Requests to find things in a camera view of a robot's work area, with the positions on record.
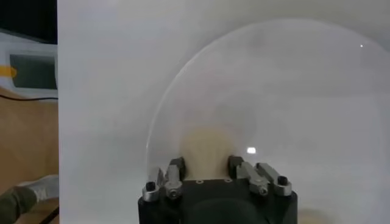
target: screw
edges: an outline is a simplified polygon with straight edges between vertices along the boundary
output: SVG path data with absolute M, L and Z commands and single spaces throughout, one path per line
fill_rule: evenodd
M 285 176 L 279 176 L 278 177 L 278 185 L 281 186 L 287 186 L 288 185 L 288 179 Z
M 156 190 L 156 184 L 154 182 L 147 182 L 145 185 L 146 191 L 154 191 Z
M 169 191 L 169 197 L 170 198 L 177 198 L 177 196 L 178 196 L 178 193 L 177 193 L 176 190 Z
M 267 195 L 268 194 L 268 190 L 265 189 L 265 188 L 260 188 L 259 189 L 259 193 L 260 193 L 260 195 Z

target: yellow object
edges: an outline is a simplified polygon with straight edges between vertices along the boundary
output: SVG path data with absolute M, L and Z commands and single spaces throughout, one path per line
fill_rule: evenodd
M 227 160 L 234 151 L 230 136 L 223 130 L 201 127 L 189 131 L 180 143 L 180 154 L 187 169 L 186 180 L 229 178 Z
M 0 76 L 6 76 L 14 78 L 16 76 L 16 69 L 11 66 L 1 66 L 0 65 Z

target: black bolt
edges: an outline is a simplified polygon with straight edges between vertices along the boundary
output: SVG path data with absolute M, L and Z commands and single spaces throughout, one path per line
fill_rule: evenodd
M 154 182 L 147 182 L 145 188 L 147 191 L 154 191 L 156 190 L 156 184 Z
M 278 177 L 278 185 L 281 186 L 287 186 L 288 185 L 288 179 L 285 176 L 279 176 Z
M 169 196 L 170 196 L 171 198 L 177 198 L 178 193 L 177 193 L 177 191 L 172 190 L 172 191 L 169 192 Z

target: black cable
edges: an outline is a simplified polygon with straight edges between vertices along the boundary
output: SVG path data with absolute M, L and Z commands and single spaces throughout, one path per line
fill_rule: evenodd
M 54 211 L 52 211 L 40 224 L 49 224 L 51 221 L 53 221 L 58 214 L 60 213 L 60 207 L 57 207 Z
M 30 99 L 20 99 L 20 98 L 13 98 L 5 95 L 0 94 L 0 98 L 4 98 L 7 100 L 14 100 L 14 101 L 37 101 L 37 100 L 58 100 L 58 97 L 41 97 L 41 98 L 30 98 Z

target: gray cloth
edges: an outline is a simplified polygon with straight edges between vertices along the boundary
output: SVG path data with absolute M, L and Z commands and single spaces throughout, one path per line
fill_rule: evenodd
M 14 224 L 18 218 L 37 204 L 34 191 L 26 187 L 13 187 L 0 195 L 0 223 Z

